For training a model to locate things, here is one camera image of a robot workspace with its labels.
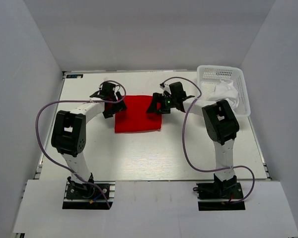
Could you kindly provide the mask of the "red t shirt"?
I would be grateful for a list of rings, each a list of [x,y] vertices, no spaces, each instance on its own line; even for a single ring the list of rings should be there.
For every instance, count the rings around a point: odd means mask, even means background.
[[[124,102],[127,109],[115,115],[115,133],[140,133],[160,130],[162,115],[146,113],[151,101],[152,96],[148,95],[126,96]]]

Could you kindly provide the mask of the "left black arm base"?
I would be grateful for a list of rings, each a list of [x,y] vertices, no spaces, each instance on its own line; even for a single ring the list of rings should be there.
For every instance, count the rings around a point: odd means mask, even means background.
[[[95,186],[79,184],[67,178],[63,198],[63,210],[109,210],[114,202],[115,182],[94,182]]]

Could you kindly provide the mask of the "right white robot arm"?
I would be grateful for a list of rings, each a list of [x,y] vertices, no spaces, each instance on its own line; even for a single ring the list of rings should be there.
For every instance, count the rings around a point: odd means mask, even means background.
[[[232,192],[232,186],[237,177],[233,168],[233,145],[239,131],[239,124],[234,112],[225,99],[217,102],[208,102],[198,96],[187,95],[181,82],[160,84],[162,93],[153,93],[152,101],[146,111],[147,114],[170,114],[175,108],[185,113],[182,126],[182,145],[186,160],[189,161],[185,148],[185,126],[190,113],[201,116],[209,138],[215,147],[216,168],[209,172],[214,173],[215,194],[221,198]]]

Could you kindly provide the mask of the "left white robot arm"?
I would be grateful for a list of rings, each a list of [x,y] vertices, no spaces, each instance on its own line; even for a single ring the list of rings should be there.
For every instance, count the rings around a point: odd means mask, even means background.
[[[116,81],[104,81],[88,101],[70,111],[58,111],[55,118],[52,147],[64,158],[71,172],[70,180],[79,184],[78,192],[85,198],[93,196],[95,192],[93,175],[83,153],[86,146],[86,126],[100,114],[108,119],[127,109],[124,96],[119,92],[120,88],[122,85]]]

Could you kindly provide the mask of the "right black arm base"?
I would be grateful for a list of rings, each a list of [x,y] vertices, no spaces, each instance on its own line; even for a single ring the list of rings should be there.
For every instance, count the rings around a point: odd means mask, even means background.
[[[237,203],[243,196],[241,184],[225,191],[224,194],[215,187],[214,183],[197,183],[193,192],[198,197],[199,211],[242,211],[246,210],[244,201]]]

